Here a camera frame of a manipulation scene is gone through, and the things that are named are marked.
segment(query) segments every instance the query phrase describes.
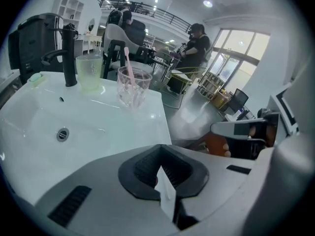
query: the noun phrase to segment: person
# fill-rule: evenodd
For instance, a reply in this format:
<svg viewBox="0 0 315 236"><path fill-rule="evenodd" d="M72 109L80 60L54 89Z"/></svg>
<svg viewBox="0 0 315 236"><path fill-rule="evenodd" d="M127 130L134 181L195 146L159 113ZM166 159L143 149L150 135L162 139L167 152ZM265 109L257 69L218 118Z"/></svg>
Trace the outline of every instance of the person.
<svg viewBox="0 0 315 236"><path fill-rule="evenodd" d="M125 30L126 25L131 25L132 13L130 11L130 5L128 3L124 3L121 8L118 8L118 10L123 13L122 28Z"/></svg>
<svg viewBox="0 0 315 236"><path fill-rule="evenodd" d="M198 68L205 59L206 52L210 49L210 39L205 33L205 28L201 24L193 24L191 26L190 41L183 52L180 53L181 61L176 69L183 73L193 72ZM175 78L171 78L167 83L167 89L175 93L181 93L184 83Z"/></svg>

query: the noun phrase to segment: sink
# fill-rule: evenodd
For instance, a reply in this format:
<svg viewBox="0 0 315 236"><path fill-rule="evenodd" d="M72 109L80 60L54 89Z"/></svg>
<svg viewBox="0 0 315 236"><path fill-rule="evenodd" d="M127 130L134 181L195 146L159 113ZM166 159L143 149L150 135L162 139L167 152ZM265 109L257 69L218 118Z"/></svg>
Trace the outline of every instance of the sink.
<svg viewBox="0 0 315 236"><path fill-rule="evenodd" d="M132 112L118 101L114 81L102 79L97 91L83 92L80 84L66 88L63 73L42 74L44 82L25 84L0 110L1 167L32 205L95 159L171 144L159 92L149 90L142 108Z"/></svg>

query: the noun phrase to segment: man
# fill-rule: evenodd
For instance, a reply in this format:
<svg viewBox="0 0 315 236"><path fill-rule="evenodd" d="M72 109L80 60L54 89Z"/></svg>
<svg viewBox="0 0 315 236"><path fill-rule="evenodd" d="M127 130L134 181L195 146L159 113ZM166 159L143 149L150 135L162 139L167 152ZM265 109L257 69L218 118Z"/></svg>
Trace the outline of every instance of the man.
<svg viewBox="0 0 315 236"><path fill-rule="evenodd" d="M118 9L123 13L123 24L122 28L125 30L126 25L131 25L132 13L130 11L130 5L125 3L121 8Z"/></svg>

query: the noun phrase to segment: plastic cup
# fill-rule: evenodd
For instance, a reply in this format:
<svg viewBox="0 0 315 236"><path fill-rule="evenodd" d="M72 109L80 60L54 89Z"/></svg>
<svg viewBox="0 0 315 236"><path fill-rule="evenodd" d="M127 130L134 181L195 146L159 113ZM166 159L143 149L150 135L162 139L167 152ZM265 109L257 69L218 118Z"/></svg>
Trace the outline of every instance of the plastic cup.
<svg viewBox="0 0 315 236"><path fill-rule="evenodd" d="M131 80L126 66L118 69L117 96L119 101L130 108L139 108L145 100L152 75L138 68L132 68L135 86Z"/></svg>
<svg viewBox="0 0 315 236"><path fill-rule="evenodd" d="M79 82L83 90L96 90L100 82L102 56L90 54L75 59Z"/></svg>

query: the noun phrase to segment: railing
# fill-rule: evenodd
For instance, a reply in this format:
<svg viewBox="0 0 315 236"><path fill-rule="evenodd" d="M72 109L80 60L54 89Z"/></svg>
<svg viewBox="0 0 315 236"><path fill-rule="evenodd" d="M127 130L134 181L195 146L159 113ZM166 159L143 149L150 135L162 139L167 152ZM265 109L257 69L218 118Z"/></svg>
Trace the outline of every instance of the railing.
<svg viewBox="0 0 315 236"><path fill-rule="evenodd" d="M97 0L99 7L102 10L113 10L116 8L120 8L123 6L126 1L124 0ZM153 6L143 4L143 3L138 3L138 2L130 2L130 10L131 12L147 15L149 17L153 17L156 19L159 19L163 22L166 22L183 32L188 32L191 24L187 23L186 21L180 19L179 17L176 17L175 15L166 12L165 10L161 10L158 8L155 8L154 10Z"/></svg>

